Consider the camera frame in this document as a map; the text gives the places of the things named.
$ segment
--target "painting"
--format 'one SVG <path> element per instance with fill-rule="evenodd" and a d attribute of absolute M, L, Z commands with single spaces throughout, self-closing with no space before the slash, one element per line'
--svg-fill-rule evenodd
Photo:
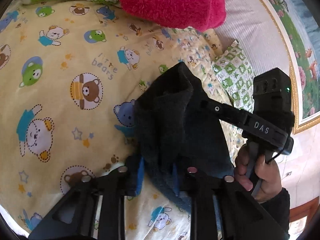
<path fill-rule="evenodd" d="M 293 133 L 320 123 L 320 71 L 317 54 L 291 0 L 260 0 L 274 19 L 287 47 L 292 82 Z"/>

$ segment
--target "black garment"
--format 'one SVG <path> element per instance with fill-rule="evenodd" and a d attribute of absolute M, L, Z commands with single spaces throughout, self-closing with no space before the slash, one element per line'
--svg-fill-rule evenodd
<path fill-rule="evenodd" d="M 181 62 L 158 77 L 134 105 L 138 154 L 145 159 L 147 174 L 170 201 L 188 212 L 189 199 L 175 194 L 174 164 L 178 169 L 194 166 L 217 178 L 233 175 L 220 121 L 201 109 L 202 100 L 209 98 L 201 81 Z M 288 232 L 288 192 L 283 189 L 262 206 Z"/>

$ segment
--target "blue star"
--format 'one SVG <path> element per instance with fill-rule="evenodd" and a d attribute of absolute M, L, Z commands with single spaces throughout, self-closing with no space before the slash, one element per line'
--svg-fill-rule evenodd
<path fill-rule="evenodd" d="M 78 130 L 78 128 L 75 128 L 74 131 L 72 131 L 73 133 L 73 137 L 75 140 L 80 140 L 82 141 L 82 138 L 81 138 L 81 135 L 82 135 L 82 132 Z"/>
<path fill-rule="evenodd" d="M 29 178 L 29 175 L 27 175 L 24 170 L 19 172 L 19 175 L 21 181 L 28 183 L 27 179 Z"/>

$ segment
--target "black device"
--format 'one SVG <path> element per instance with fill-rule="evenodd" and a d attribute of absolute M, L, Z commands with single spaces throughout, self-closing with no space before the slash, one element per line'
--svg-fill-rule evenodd
<path fill-rule="evenodd" d="M 253 114 L 209 98 L 202 100 L 200 107 L 243 129 L 243 136 L 248 138 L 250 163 L 254 167 L 260 154 L 271 160 L 270 153 L 291 152 L 294 114 L 291 112 L 290 78 L 280 69 L 257 76 L 253 87 Z M 126 166 L 113 170 L 109 175 L 95 179 L 84 177 L 40 221 L 29 239 L 68 239 L 71 236 L 92 239 L 98 198 L 102 195 L 98 240 L 124 240 L 124 196 L 139 193 L 143 163 L 142 158 L 139 162 L 127 160 Z M 248 172 L 255 185 L 253 192 L 246 192 L 232 176 L 218 179 L 196 167 L 183 169 L 180 173 L 180 194 L 192 199 L 191 240 L 205 240 L 215 235 L 217 218 L 223 239 L 253 240 L 258 235 L 260 240 L 287 239 L 288 235 L 251 196 L 260 187 L 253 167 Z"/>

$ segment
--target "green checkered pillow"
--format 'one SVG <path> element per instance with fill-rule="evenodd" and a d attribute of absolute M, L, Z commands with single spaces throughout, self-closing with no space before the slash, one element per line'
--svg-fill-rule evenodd
<path fill-rule="evenodd" d="M 212 68 L 232 99 L 234 107 L 252 112 L 255 75 L 237 40 L 227 48 L 222 56 L 215 58 Z"/>

